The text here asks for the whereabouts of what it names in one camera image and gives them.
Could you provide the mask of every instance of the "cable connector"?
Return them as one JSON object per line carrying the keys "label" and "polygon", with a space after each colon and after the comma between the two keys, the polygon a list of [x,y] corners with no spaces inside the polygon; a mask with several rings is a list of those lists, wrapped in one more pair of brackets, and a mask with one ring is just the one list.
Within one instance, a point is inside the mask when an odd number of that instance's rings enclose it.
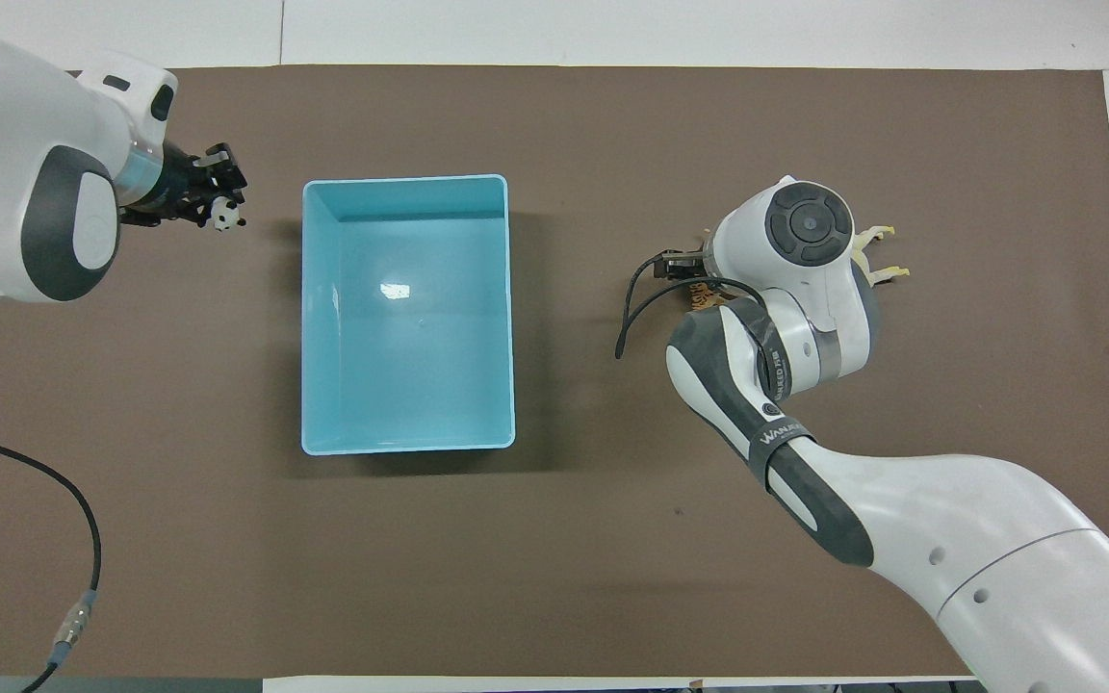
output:
{"label": "cable connector", "polygon": [[54,648],[49,651],[49,659],[45,660],[48,665],[54,665],[54,667],[62,665],[62,660],[67,659],[67,654],[70,653],[71,648],[74,648],[75,641],[80,639],[81,632],[84,632],[84,626],[88,625],[89,618],[92,615],[92,602],[95,601],[96,589],[88,589],[84,591],[84,595],[80,597],[80,601],[75,602],[70,611],[67,611],[67,618],[62,620],[62,625],[58,626],[58,632],[54,634]]}

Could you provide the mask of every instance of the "white robotic arm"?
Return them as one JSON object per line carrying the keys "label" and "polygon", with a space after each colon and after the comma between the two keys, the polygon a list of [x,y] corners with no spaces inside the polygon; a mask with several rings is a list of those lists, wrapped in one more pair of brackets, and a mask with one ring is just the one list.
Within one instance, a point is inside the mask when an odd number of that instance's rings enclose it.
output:
{"label": "white robotic arm", "polygon": [[0,41],[0,298],[71,302],[96,286],[121,223],[241,223],[228,146],[165,141],[177,80],[106,53],[79,79]]}
{"label": "white robotic arm", "polygon": [[[1109,693],[1109,539],[1064,495],[988,457],[845,456],[777,407],[871,353],[872,288],[832,196],[787,177],[726,216],[705,243],[704,281],[753,291],[683,317],[665,351],[675,390],[824,550],[927,610],[988,690]],[[808,218],[828,233],[793,248],[775,237]],[[795,262],[806,246],[827,246],[807,254],[820,264]]]}

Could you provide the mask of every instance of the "white robot link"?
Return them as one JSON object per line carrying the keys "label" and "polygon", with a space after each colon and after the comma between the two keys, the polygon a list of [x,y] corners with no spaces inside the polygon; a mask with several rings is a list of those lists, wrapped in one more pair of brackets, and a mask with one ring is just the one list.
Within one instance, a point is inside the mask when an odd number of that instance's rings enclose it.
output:
{"label": "white robot link", "polygon": [[[1029,470],[979,456],[846,456],[777,402],[862,368],[877,319],[840,194],[784,177],[704,248],[647,265],[741,295],[683,317],[665,349],[675,390],[812,539],[891,580],[936,620],[991,693],[1109,693],[1109,539]],[[638,310],[624,306],[617,355]]]}
{"label": "white robot link", "polygon": [[0,299],[71,302],[96,286],[120,223],[243,223],[233,153],[165,140],[177,79],[120,53],[79,78],[0,40]]}

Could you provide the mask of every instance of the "brown table surface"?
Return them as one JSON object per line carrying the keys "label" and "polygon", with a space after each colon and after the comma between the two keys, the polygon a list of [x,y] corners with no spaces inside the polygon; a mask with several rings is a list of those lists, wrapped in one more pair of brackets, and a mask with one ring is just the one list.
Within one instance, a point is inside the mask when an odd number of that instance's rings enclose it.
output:
{"label": "brown table surface", "polygon": [[[1109,534],[1109,136],[1098,73],[285,67],[180,71],[171,136],[227,141],[250,225],[126,227],[100,288],[0,304],[0,442],[105,534],[75,675],[952,675],[932,620],[838,565],[676,397],[655,251],[786,174],[872,251],[864,371],[787,411],[831,448],[1017,461]],[[298,447],[301,190],[510,185],[507,450]],[[643,288],[654,288],[647,281]],[[87,580],[74,503],[0,460],[0,674]]]}

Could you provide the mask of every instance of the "blue plastic bin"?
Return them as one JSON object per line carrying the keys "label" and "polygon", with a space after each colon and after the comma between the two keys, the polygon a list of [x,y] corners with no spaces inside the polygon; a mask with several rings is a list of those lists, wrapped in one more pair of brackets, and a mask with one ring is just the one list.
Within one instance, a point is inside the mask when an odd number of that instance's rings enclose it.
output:
{"label": "blue plastic bin", "polygon": [[303,190],[303,450],[506,448],[516,438],[507,182]]}

